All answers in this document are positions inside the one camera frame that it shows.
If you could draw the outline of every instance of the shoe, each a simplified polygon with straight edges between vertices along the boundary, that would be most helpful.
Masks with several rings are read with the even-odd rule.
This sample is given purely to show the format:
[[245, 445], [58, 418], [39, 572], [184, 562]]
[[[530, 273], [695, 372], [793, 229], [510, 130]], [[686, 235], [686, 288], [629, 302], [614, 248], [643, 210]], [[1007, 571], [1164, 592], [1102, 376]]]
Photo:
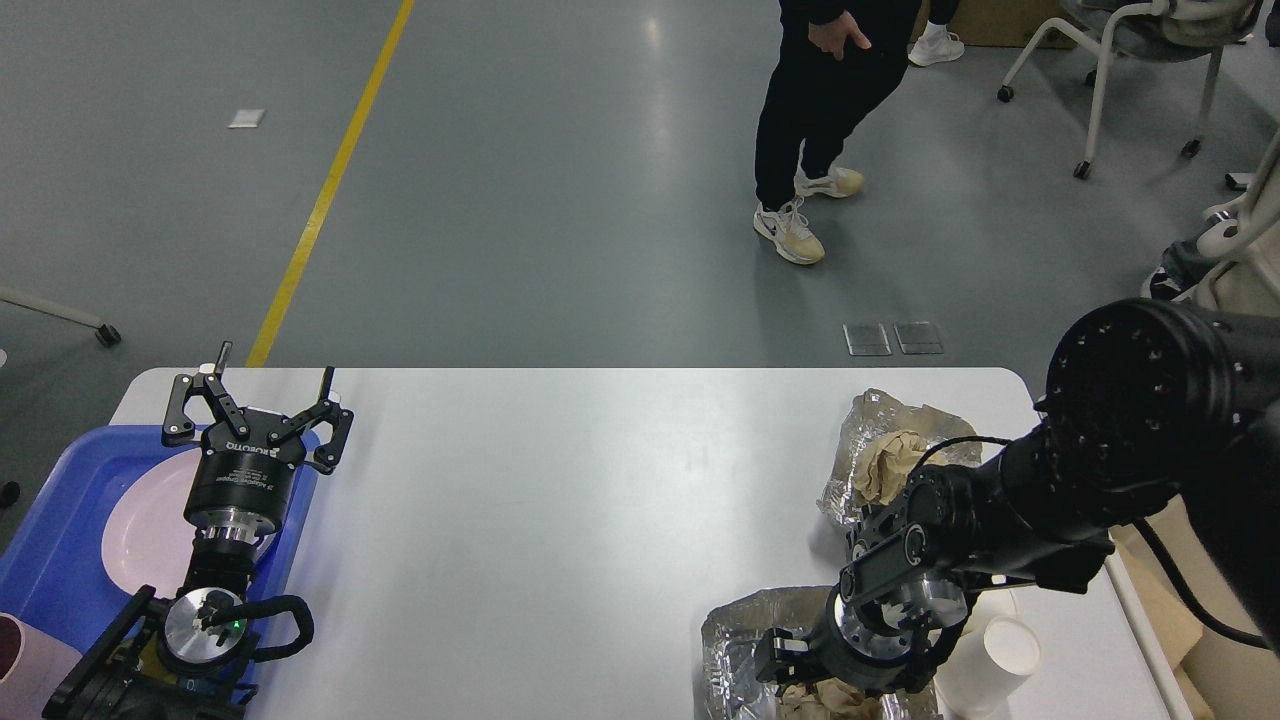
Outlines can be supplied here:
[[796, 195], [812, 197], [820, 192], [827, 197], [849, 197], [858, 195], [865, 182], [867, 178], [858, 170], [837, 168], [836, 165], [832, 165], [826, 176], [813, 179], [805, 177], [804, 170], [800, 170], [796, 173]]
[[960, 55], [964, 55], [964, 42], [960, 42], [960, 36], [954, 32], [943, 32], [932, 36], [922, 35], [911, 46], [906, 59], [913, 65], [924, 68], [933, 63], [957, 60]]
[[803, 204], [804, 199], [796, 197], [777, 213], [769, 213], [764, 205], [756, 205], [751, 224], [755, 225], [755, 232], [764, 236], [764, 240], [773, 241], [778, 255], [788, 263], [813, 265], [826, 258], [827, 252], [809, 231], [809, 218], [800, 214]]
[[1187, 288], [1179, 284], [1178, 281], [1169, 274], [1169, 270], [1166, 270], [1164, 265], [1160, 265], [1149, 275], [1147, 275], [1147, 279], [1138, 290], [1138, 295], [1142, 297], [1167, 301], [1175, 300], [1184, 292], [1187, 292]]

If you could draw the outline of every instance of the blue tray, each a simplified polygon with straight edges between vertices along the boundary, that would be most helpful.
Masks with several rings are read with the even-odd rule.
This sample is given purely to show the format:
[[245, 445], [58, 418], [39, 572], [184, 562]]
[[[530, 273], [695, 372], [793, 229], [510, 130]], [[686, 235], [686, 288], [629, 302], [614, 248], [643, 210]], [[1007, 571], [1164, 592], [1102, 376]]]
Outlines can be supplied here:
[[[307, 433], [303, 442], [311, 450], [319, 438]], [[189, 446], [160, 445], [159, 425], [99, 428], [73, 442], [0, 557], [0, 611], [87, 652], [132, 594], [115, 587], [102, 568], [106, 519], [143, 473], [186, 450]], [[289, 514], [257, 565], [248, 600], [284, 591], [315, 486], [316, 471], [302, 466]], [[173, 591], [157, 588], [160, 597], [166, 592]]]

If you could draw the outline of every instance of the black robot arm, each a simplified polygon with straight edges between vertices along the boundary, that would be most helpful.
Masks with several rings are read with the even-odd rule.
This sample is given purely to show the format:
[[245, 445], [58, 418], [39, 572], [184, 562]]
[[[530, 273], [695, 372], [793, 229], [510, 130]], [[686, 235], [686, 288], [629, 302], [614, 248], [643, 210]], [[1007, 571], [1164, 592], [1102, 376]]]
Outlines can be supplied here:
[[1280, 577], [1266, 552], [1280, 521], [1280, 320], [1116, 302], [1066, 333], [1047, 387], [1046, 419], [993, 460], [918, 466], [890, 505], [864, 509], [813, 633], [758, 646], [762, 682], [920, 689], [978, 593], [1083, 593], [1114, 551], [1107, 529], [1179, 493], [1280, 647]]
[[[247, 602], [255, 560], [266, 536], [288, 515], [297, 469], [333, 473], [355, 415], [332, 392], [326, 368], [316, 402], [293, 415], [239, 406], [221, 377], [232, 343], [218, 361], [174, 378], [161, 442], [200, 446], [200, 462], [183, 515], [195, 527], [187, 575], [173, 600], [143, 587], [81, 659], [45, 707], [46, 717], [96, 720], [237, 719], [256, 688], [241, 683], [251, 662], [289, 657], [315, 635], [307, 603], [296, 596]], [[187, 402], [202, 398], [214, 421], [196, 439]], [[302, 436], [328, 424], [332, 436], [311, 459]], [[259, 647], [253, 623], [289, 614], [297, 637]], [[132, 638], [127, 635], [140, 628]], [[239, 698], [233, 701], [233, 694]]]

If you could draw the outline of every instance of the gray floor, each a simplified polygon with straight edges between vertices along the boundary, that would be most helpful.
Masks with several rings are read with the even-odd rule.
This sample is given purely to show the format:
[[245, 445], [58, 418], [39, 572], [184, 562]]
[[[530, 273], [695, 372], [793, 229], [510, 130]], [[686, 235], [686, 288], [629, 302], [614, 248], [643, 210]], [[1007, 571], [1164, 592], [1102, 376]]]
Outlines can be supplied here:
[[[0, 479], [27, 491], [0, 544], [133, 375], [223, 338], [243, 361], [397, 6], [0, 4], [0, 284], [125, 338], [0, 306]], [[269, 364], [1002, 365], [1038, 393], [1062, 331], [1133, 295], [1280, 113], [1280, 54], [1229, 49], [1187, 161], [1206, 61], [1124, 61], [1082, 183], [1089, 56], [1038, 54], [1002, 105], [1015, 51], [973, 47], [856, 131], [867, 192], [805, 206], [829, 255], [803, 269], [750, 227], [776, 15], [420, 3]], [[262, 128], [225, 129], [238, 108]], [[896, 320], [946, 354], [847, 356], [842, 323]]]

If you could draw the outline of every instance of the person's hand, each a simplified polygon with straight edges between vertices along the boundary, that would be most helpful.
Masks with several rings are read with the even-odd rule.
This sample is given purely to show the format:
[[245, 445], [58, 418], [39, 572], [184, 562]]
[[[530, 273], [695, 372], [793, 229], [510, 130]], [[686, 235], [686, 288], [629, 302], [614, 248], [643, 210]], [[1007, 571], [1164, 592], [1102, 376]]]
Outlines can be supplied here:
[[823, 53], [831, 53], [837, 60], [845, 59], [845, 41], [854, 38], [854, 45], [863, 50], [872, 49], [872, 41], [867, 40], [863, 31], [858, 28], [858, 22], [845, 10], [838, 18], [827, 24], [815, 26], [809, 23], [809, 42], [818, 46]]

